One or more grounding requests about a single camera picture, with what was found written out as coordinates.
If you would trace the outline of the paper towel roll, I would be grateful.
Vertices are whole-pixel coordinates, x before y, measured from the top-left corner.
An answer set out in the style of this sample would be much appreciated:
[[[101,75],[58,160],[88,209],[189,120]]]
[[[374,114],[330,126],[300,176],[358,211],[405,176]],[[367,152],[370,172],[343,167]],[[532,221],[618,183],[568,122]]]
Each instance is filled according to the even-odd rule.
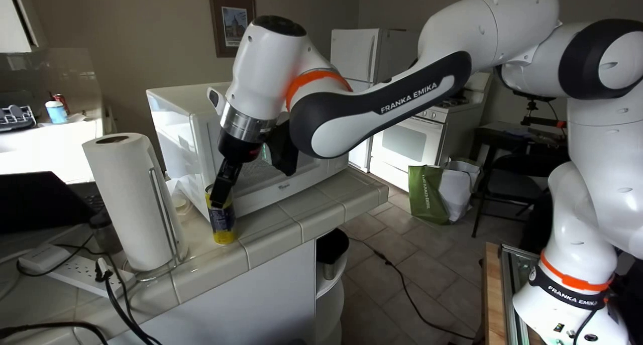
[[[83,143],[82,148],[126,253],[133,215],[143,186],[149,184],[148,170],[155,167],[163,178],[154,148],[142,134],[107,135]]]

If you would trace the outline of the black folding chair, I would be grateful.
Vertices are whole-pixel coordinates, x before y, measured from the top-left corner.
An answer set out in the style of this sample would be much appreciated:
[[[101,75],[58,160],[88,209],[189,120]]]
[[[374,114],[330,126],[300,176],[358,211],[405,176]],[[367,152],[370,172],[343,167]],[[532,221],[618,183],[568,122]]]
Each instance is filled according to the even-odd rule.
[[[475,225],[480,223],[483,215],[496,218],[522,221],[521,217],[528,208],[535,205],[537,199],[547,189],[541,189],[535,178],[548,178],[556,167],[568,162],[566,157],[551,157],[532,154],[510,154],[494,160],[485,172],[476,193],[479,206],[476,211]],[[487,202],[503,204],[521,204],[522,207],[513,217],[485,213]]]

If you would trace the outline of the white stove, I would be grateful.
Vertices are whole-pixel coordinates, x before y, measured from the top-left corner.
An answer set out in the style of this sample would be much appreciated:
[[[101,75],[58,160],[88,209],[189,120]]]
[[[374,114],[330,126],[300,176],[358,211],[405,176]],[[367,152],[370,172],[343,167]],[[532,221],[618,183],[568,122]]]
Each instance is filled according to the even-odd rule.
[[[408,191],[410,166],[441,166],[452,158],[467,157],[491,82],[491,73],[475,73],[460,96],[375,134],[370,173]]]

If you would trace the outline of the white refrigerator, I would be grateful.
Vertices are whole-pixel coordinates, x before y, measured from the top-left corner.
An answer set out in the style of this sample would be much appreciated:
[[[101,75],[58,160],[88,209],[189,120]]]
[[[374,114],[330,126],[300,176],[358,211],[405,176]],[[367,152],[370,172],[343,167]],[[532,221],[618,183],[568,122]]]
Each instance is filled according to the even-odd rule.
[[[396,29],[333,29],[331,63],[354,92],[406,70],[416,59],[419,33]]]

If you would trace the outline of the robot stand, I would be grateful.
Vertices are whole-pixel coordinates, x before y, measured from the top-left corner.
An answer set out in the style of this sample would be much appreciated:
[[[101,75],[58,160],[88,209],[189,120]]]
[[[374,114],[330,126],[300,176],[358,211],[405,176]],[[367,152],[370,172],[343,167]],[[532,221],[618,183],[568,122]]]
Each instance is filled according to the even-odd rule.
[[[512,304],[520,272],[526,271],[528,259],[517,249],[485,244],[480,345],[545,345],[517,315]]]

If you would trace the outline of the white power strip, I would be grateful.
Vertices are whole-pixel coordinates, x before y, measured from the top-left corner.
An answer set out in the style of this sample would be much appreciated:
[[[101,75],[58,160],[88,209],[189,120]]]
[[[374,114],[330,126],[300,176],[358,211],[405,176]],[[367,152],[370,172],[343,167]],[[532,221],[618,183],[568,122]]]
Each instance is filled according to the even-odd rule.
[[[99,280],[96,261],[74,256],[56,270],[48,273],[47,276],[104,298],[109,297],[106,290],[107,285],[110,286],[113,295],[119,298],[124,294],[124,291],[136,284],[135,274],[125,270],[115,270],[111,266],[106,269],[110,272],[109,278]]]

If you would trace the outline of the black laptop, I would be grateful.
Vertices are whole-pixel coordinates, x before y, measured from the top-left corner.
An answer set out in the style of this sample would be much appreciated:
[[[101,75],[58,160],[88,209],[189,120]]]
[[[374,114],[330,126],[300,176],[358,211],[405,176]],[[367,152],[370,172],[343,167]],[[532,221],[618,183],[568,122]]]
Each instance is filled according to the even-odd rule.
[[[67,184],[50,171],[0,175],[0,235],[86,224],[104,208],[94,182]]]

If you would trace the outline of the framed picture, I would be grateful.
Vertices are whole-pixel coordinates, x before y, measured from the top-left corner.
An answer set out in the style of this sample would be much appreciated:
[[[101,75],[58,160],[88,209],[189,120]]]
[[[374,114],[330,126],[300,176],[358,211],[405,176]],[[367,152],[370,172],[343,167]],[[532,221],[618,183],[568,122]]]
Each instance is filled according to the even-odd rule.
[[[234,58],[256,17],[256,0],[209,0],[218,58]]]

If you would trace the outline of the white shopping bag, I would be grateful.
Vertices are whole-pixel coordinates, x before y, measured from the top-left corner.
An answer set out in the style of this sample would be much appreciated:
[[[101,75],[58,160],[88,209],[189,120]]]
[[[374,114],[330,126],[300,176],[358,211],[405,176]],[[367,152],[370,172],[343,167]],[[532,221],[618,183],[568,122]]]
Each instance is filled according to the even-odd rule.
[[[482,166],[466,158],[455,158],[443,163],[439,169],[442,170],[440,195],[450,222],[456,222],[472,208],[471,196],[482,174]]]

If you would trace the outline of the yellow and blue can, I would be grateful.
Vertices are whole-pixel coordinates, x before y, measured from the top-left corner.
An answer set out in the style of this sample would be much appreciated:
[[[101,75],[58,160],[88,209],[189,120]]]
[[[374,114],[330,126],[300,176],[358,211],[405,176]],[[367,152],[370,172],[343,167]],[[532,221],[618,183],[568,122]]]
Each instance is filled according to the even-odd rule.
[[[232,242],[237,239],[234,228],[236,215],[232,194],[228,194],[227,200],[223,203],[223,207],[213,207],[210,200],[212,187],[214,187],[214,183],[206,187],[205,199],[207,204],[207,217],[209,217],[211,224],[214,242],[219,245],[232,244]]]

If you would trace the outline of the white microwave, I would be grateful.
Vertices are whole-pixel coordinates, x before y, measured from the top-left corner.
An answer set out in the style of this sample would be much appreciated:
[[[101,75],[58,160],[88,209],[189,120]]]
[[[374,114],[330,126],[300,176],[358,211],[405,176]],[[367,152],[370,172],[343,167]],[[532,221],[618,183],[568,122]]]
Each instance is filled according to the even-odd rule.
[[[229,86],[229,82],[205,83],[146,92],[167,175],[182,183],[204,216],[205,189],[214,183],[224,159],[218,151],[221,117],[207,98],[207,89],[224,94]]]

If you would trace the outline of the green shopping bag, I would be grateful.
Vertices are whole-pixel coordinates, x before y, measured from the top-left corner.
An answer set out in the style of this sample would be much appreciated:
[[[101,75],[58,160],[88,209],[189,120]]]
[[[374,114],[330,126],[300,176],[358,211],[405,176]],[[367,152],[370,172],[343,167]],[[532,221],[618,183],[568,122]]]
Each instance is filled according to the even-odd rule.
[[[408,195],[411,214],[428,223],[450,223],[449,210],[440,193],[443,169],[436,166],[408,167]]]

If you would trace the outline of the clear plastic bag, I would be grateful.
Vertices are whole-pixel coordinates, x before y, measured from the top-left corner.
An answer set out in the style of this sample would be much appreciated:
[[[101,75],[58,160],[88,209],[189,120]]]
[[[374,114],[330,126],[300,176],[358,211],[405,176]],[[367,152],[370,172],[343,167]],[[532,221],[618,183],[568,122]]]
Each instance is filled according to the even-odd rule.
[[[184,192],[182,183],[177,179],[166,179],[165,184],[170,192],[171,201],[180,222],[193,218],[195,207]]]

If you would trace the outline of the blue and white container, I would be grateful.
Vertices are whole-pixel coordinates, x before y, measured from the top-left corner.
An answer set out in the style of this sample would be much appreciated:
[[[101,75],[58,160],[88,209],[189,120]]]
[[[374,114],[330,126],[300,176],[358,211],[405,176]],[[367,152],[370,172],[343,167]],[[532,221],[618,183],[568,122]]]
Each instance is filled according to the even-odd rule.
[[[49,100],[45,103],[47,114],[53,125],[63,125],[67,123],[67,110],[64,104],[57,100]]]

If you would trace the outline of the small glass jar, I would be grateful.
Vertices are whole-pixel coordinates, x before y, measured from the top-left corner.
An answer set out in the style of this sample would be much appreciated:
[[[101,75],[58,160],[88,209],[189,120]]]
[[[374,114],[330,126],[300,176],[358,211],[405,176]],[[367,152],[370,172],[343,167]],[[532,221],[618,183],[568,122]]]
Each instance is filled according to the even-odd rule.
[[[121,253],[123,247],[113,226],[109,213],[104,208],[89,219],[89,227],[101,250],[110,255]]]

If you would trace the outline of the microwave door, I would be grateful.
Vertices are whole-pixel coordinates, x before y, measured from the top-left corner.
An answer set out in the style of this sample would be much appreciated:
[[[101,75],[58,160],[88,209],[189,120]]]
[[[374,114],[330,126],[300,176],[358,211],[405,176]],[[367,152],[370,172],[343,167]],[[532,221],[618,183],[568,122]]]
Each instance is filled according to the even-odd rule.
[[[263,157],[243,165],[232,189],[236,217],[289,198],[346,168],[345,157],[320,159],[299,153],[294,175],[287,176]]]

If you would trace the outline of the dish rack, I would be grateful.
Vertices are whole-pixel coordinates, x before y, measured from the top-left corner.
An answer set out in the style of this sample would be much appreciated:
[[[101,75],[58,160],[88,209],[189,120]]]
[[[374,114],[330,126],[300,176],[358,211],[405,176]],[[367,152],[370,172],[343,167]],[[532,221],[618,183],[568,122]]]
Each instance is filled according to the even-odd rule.
[[[11,104],[0,108],[0,134],[32,129],[37,120],[29,105]]]

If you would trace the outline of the white power adapter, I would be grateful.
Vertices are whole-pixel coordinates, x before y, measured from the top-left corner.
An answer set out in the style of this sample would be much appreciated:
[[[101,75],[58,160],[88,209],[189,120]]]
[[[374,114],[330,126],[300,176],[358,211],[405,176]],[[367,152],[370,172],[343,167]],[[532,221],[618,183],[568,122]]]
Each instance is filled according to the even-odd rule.
[[[67,249],[46,244],[20,256],[18,264],[25,273],[40,275],[64,263],[69,256],[71,253]]]

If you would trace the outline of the black folding table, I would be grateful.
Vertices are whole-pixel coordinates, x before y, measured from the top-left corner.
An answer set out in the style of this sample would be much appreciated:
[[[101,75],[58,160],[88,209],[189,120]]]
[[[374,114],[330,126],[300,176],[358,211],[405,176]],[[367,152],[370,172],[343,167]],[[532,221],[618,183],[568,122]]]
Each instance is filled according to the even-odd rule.
[[[497,158],[503,157],[505,155],[532,154],[569,158],[569,150],[566,139],[557,137],[553,133],[540,132],[537,130],[531,130],[526,126],[512,125],[510,123],[503,122],[495,122],[489,125],[480,126],[479,128],[476,128],[474,130],[474,141],[471,152],[469,153],[469,157],[471,159],[478,158],[482,146],[487,146],[488,150],[487,155],[484,158],[484,165],[482,166],[483,174],[481,176],[480,182],[485,172],[489,171],[489,167],[491,166],[492,162]],[[538,203],[540,199],[549,194],[548,187],[540,188],[547,189],[548,192],[542,194],[542,196],[537,199],[536,203]],[[525,221],[524,213],[521,219],[522,221],[519,222]],[[474,224],[471,234],[473,238],[475,238],[478,234],[479,226],[480,223],[478,225]]]

